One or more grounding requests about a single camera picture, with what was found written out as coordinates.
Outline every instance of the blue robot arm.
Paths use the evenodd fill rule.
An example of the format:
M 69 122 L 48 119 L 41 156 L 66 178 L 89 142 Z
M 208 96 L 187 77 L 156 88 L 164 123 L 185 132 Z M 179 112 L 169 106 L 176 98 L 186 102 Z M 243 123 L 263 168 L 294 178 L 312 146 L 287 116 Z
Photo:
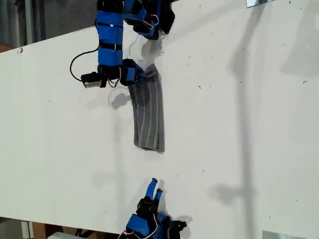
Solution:
M 132 214 L 118 239 L 180 239 L 180 231 L 186 222 L 172 221 L 169 216 L 158 213 L 162 190 L 154 190 L 157 179 L 153 178 L 149 184 L 145 197 L 140 200 L 136 214 Z
M 116 87 L 144 83 L 150 75 L 132 59 L 123 60 L 123 21 L 133 26 L 133 30 L 147 39 L 157 40 L 159 31 L 167 34 L 174 21 L 170 0 L 98 0 L 95 26 L 99 34 L 98 69 L 77 79 L 72 73 L 72 64 L 82 53 L 75 57 L 70 65 L 72 76 L 81 81 L 86 88 Z

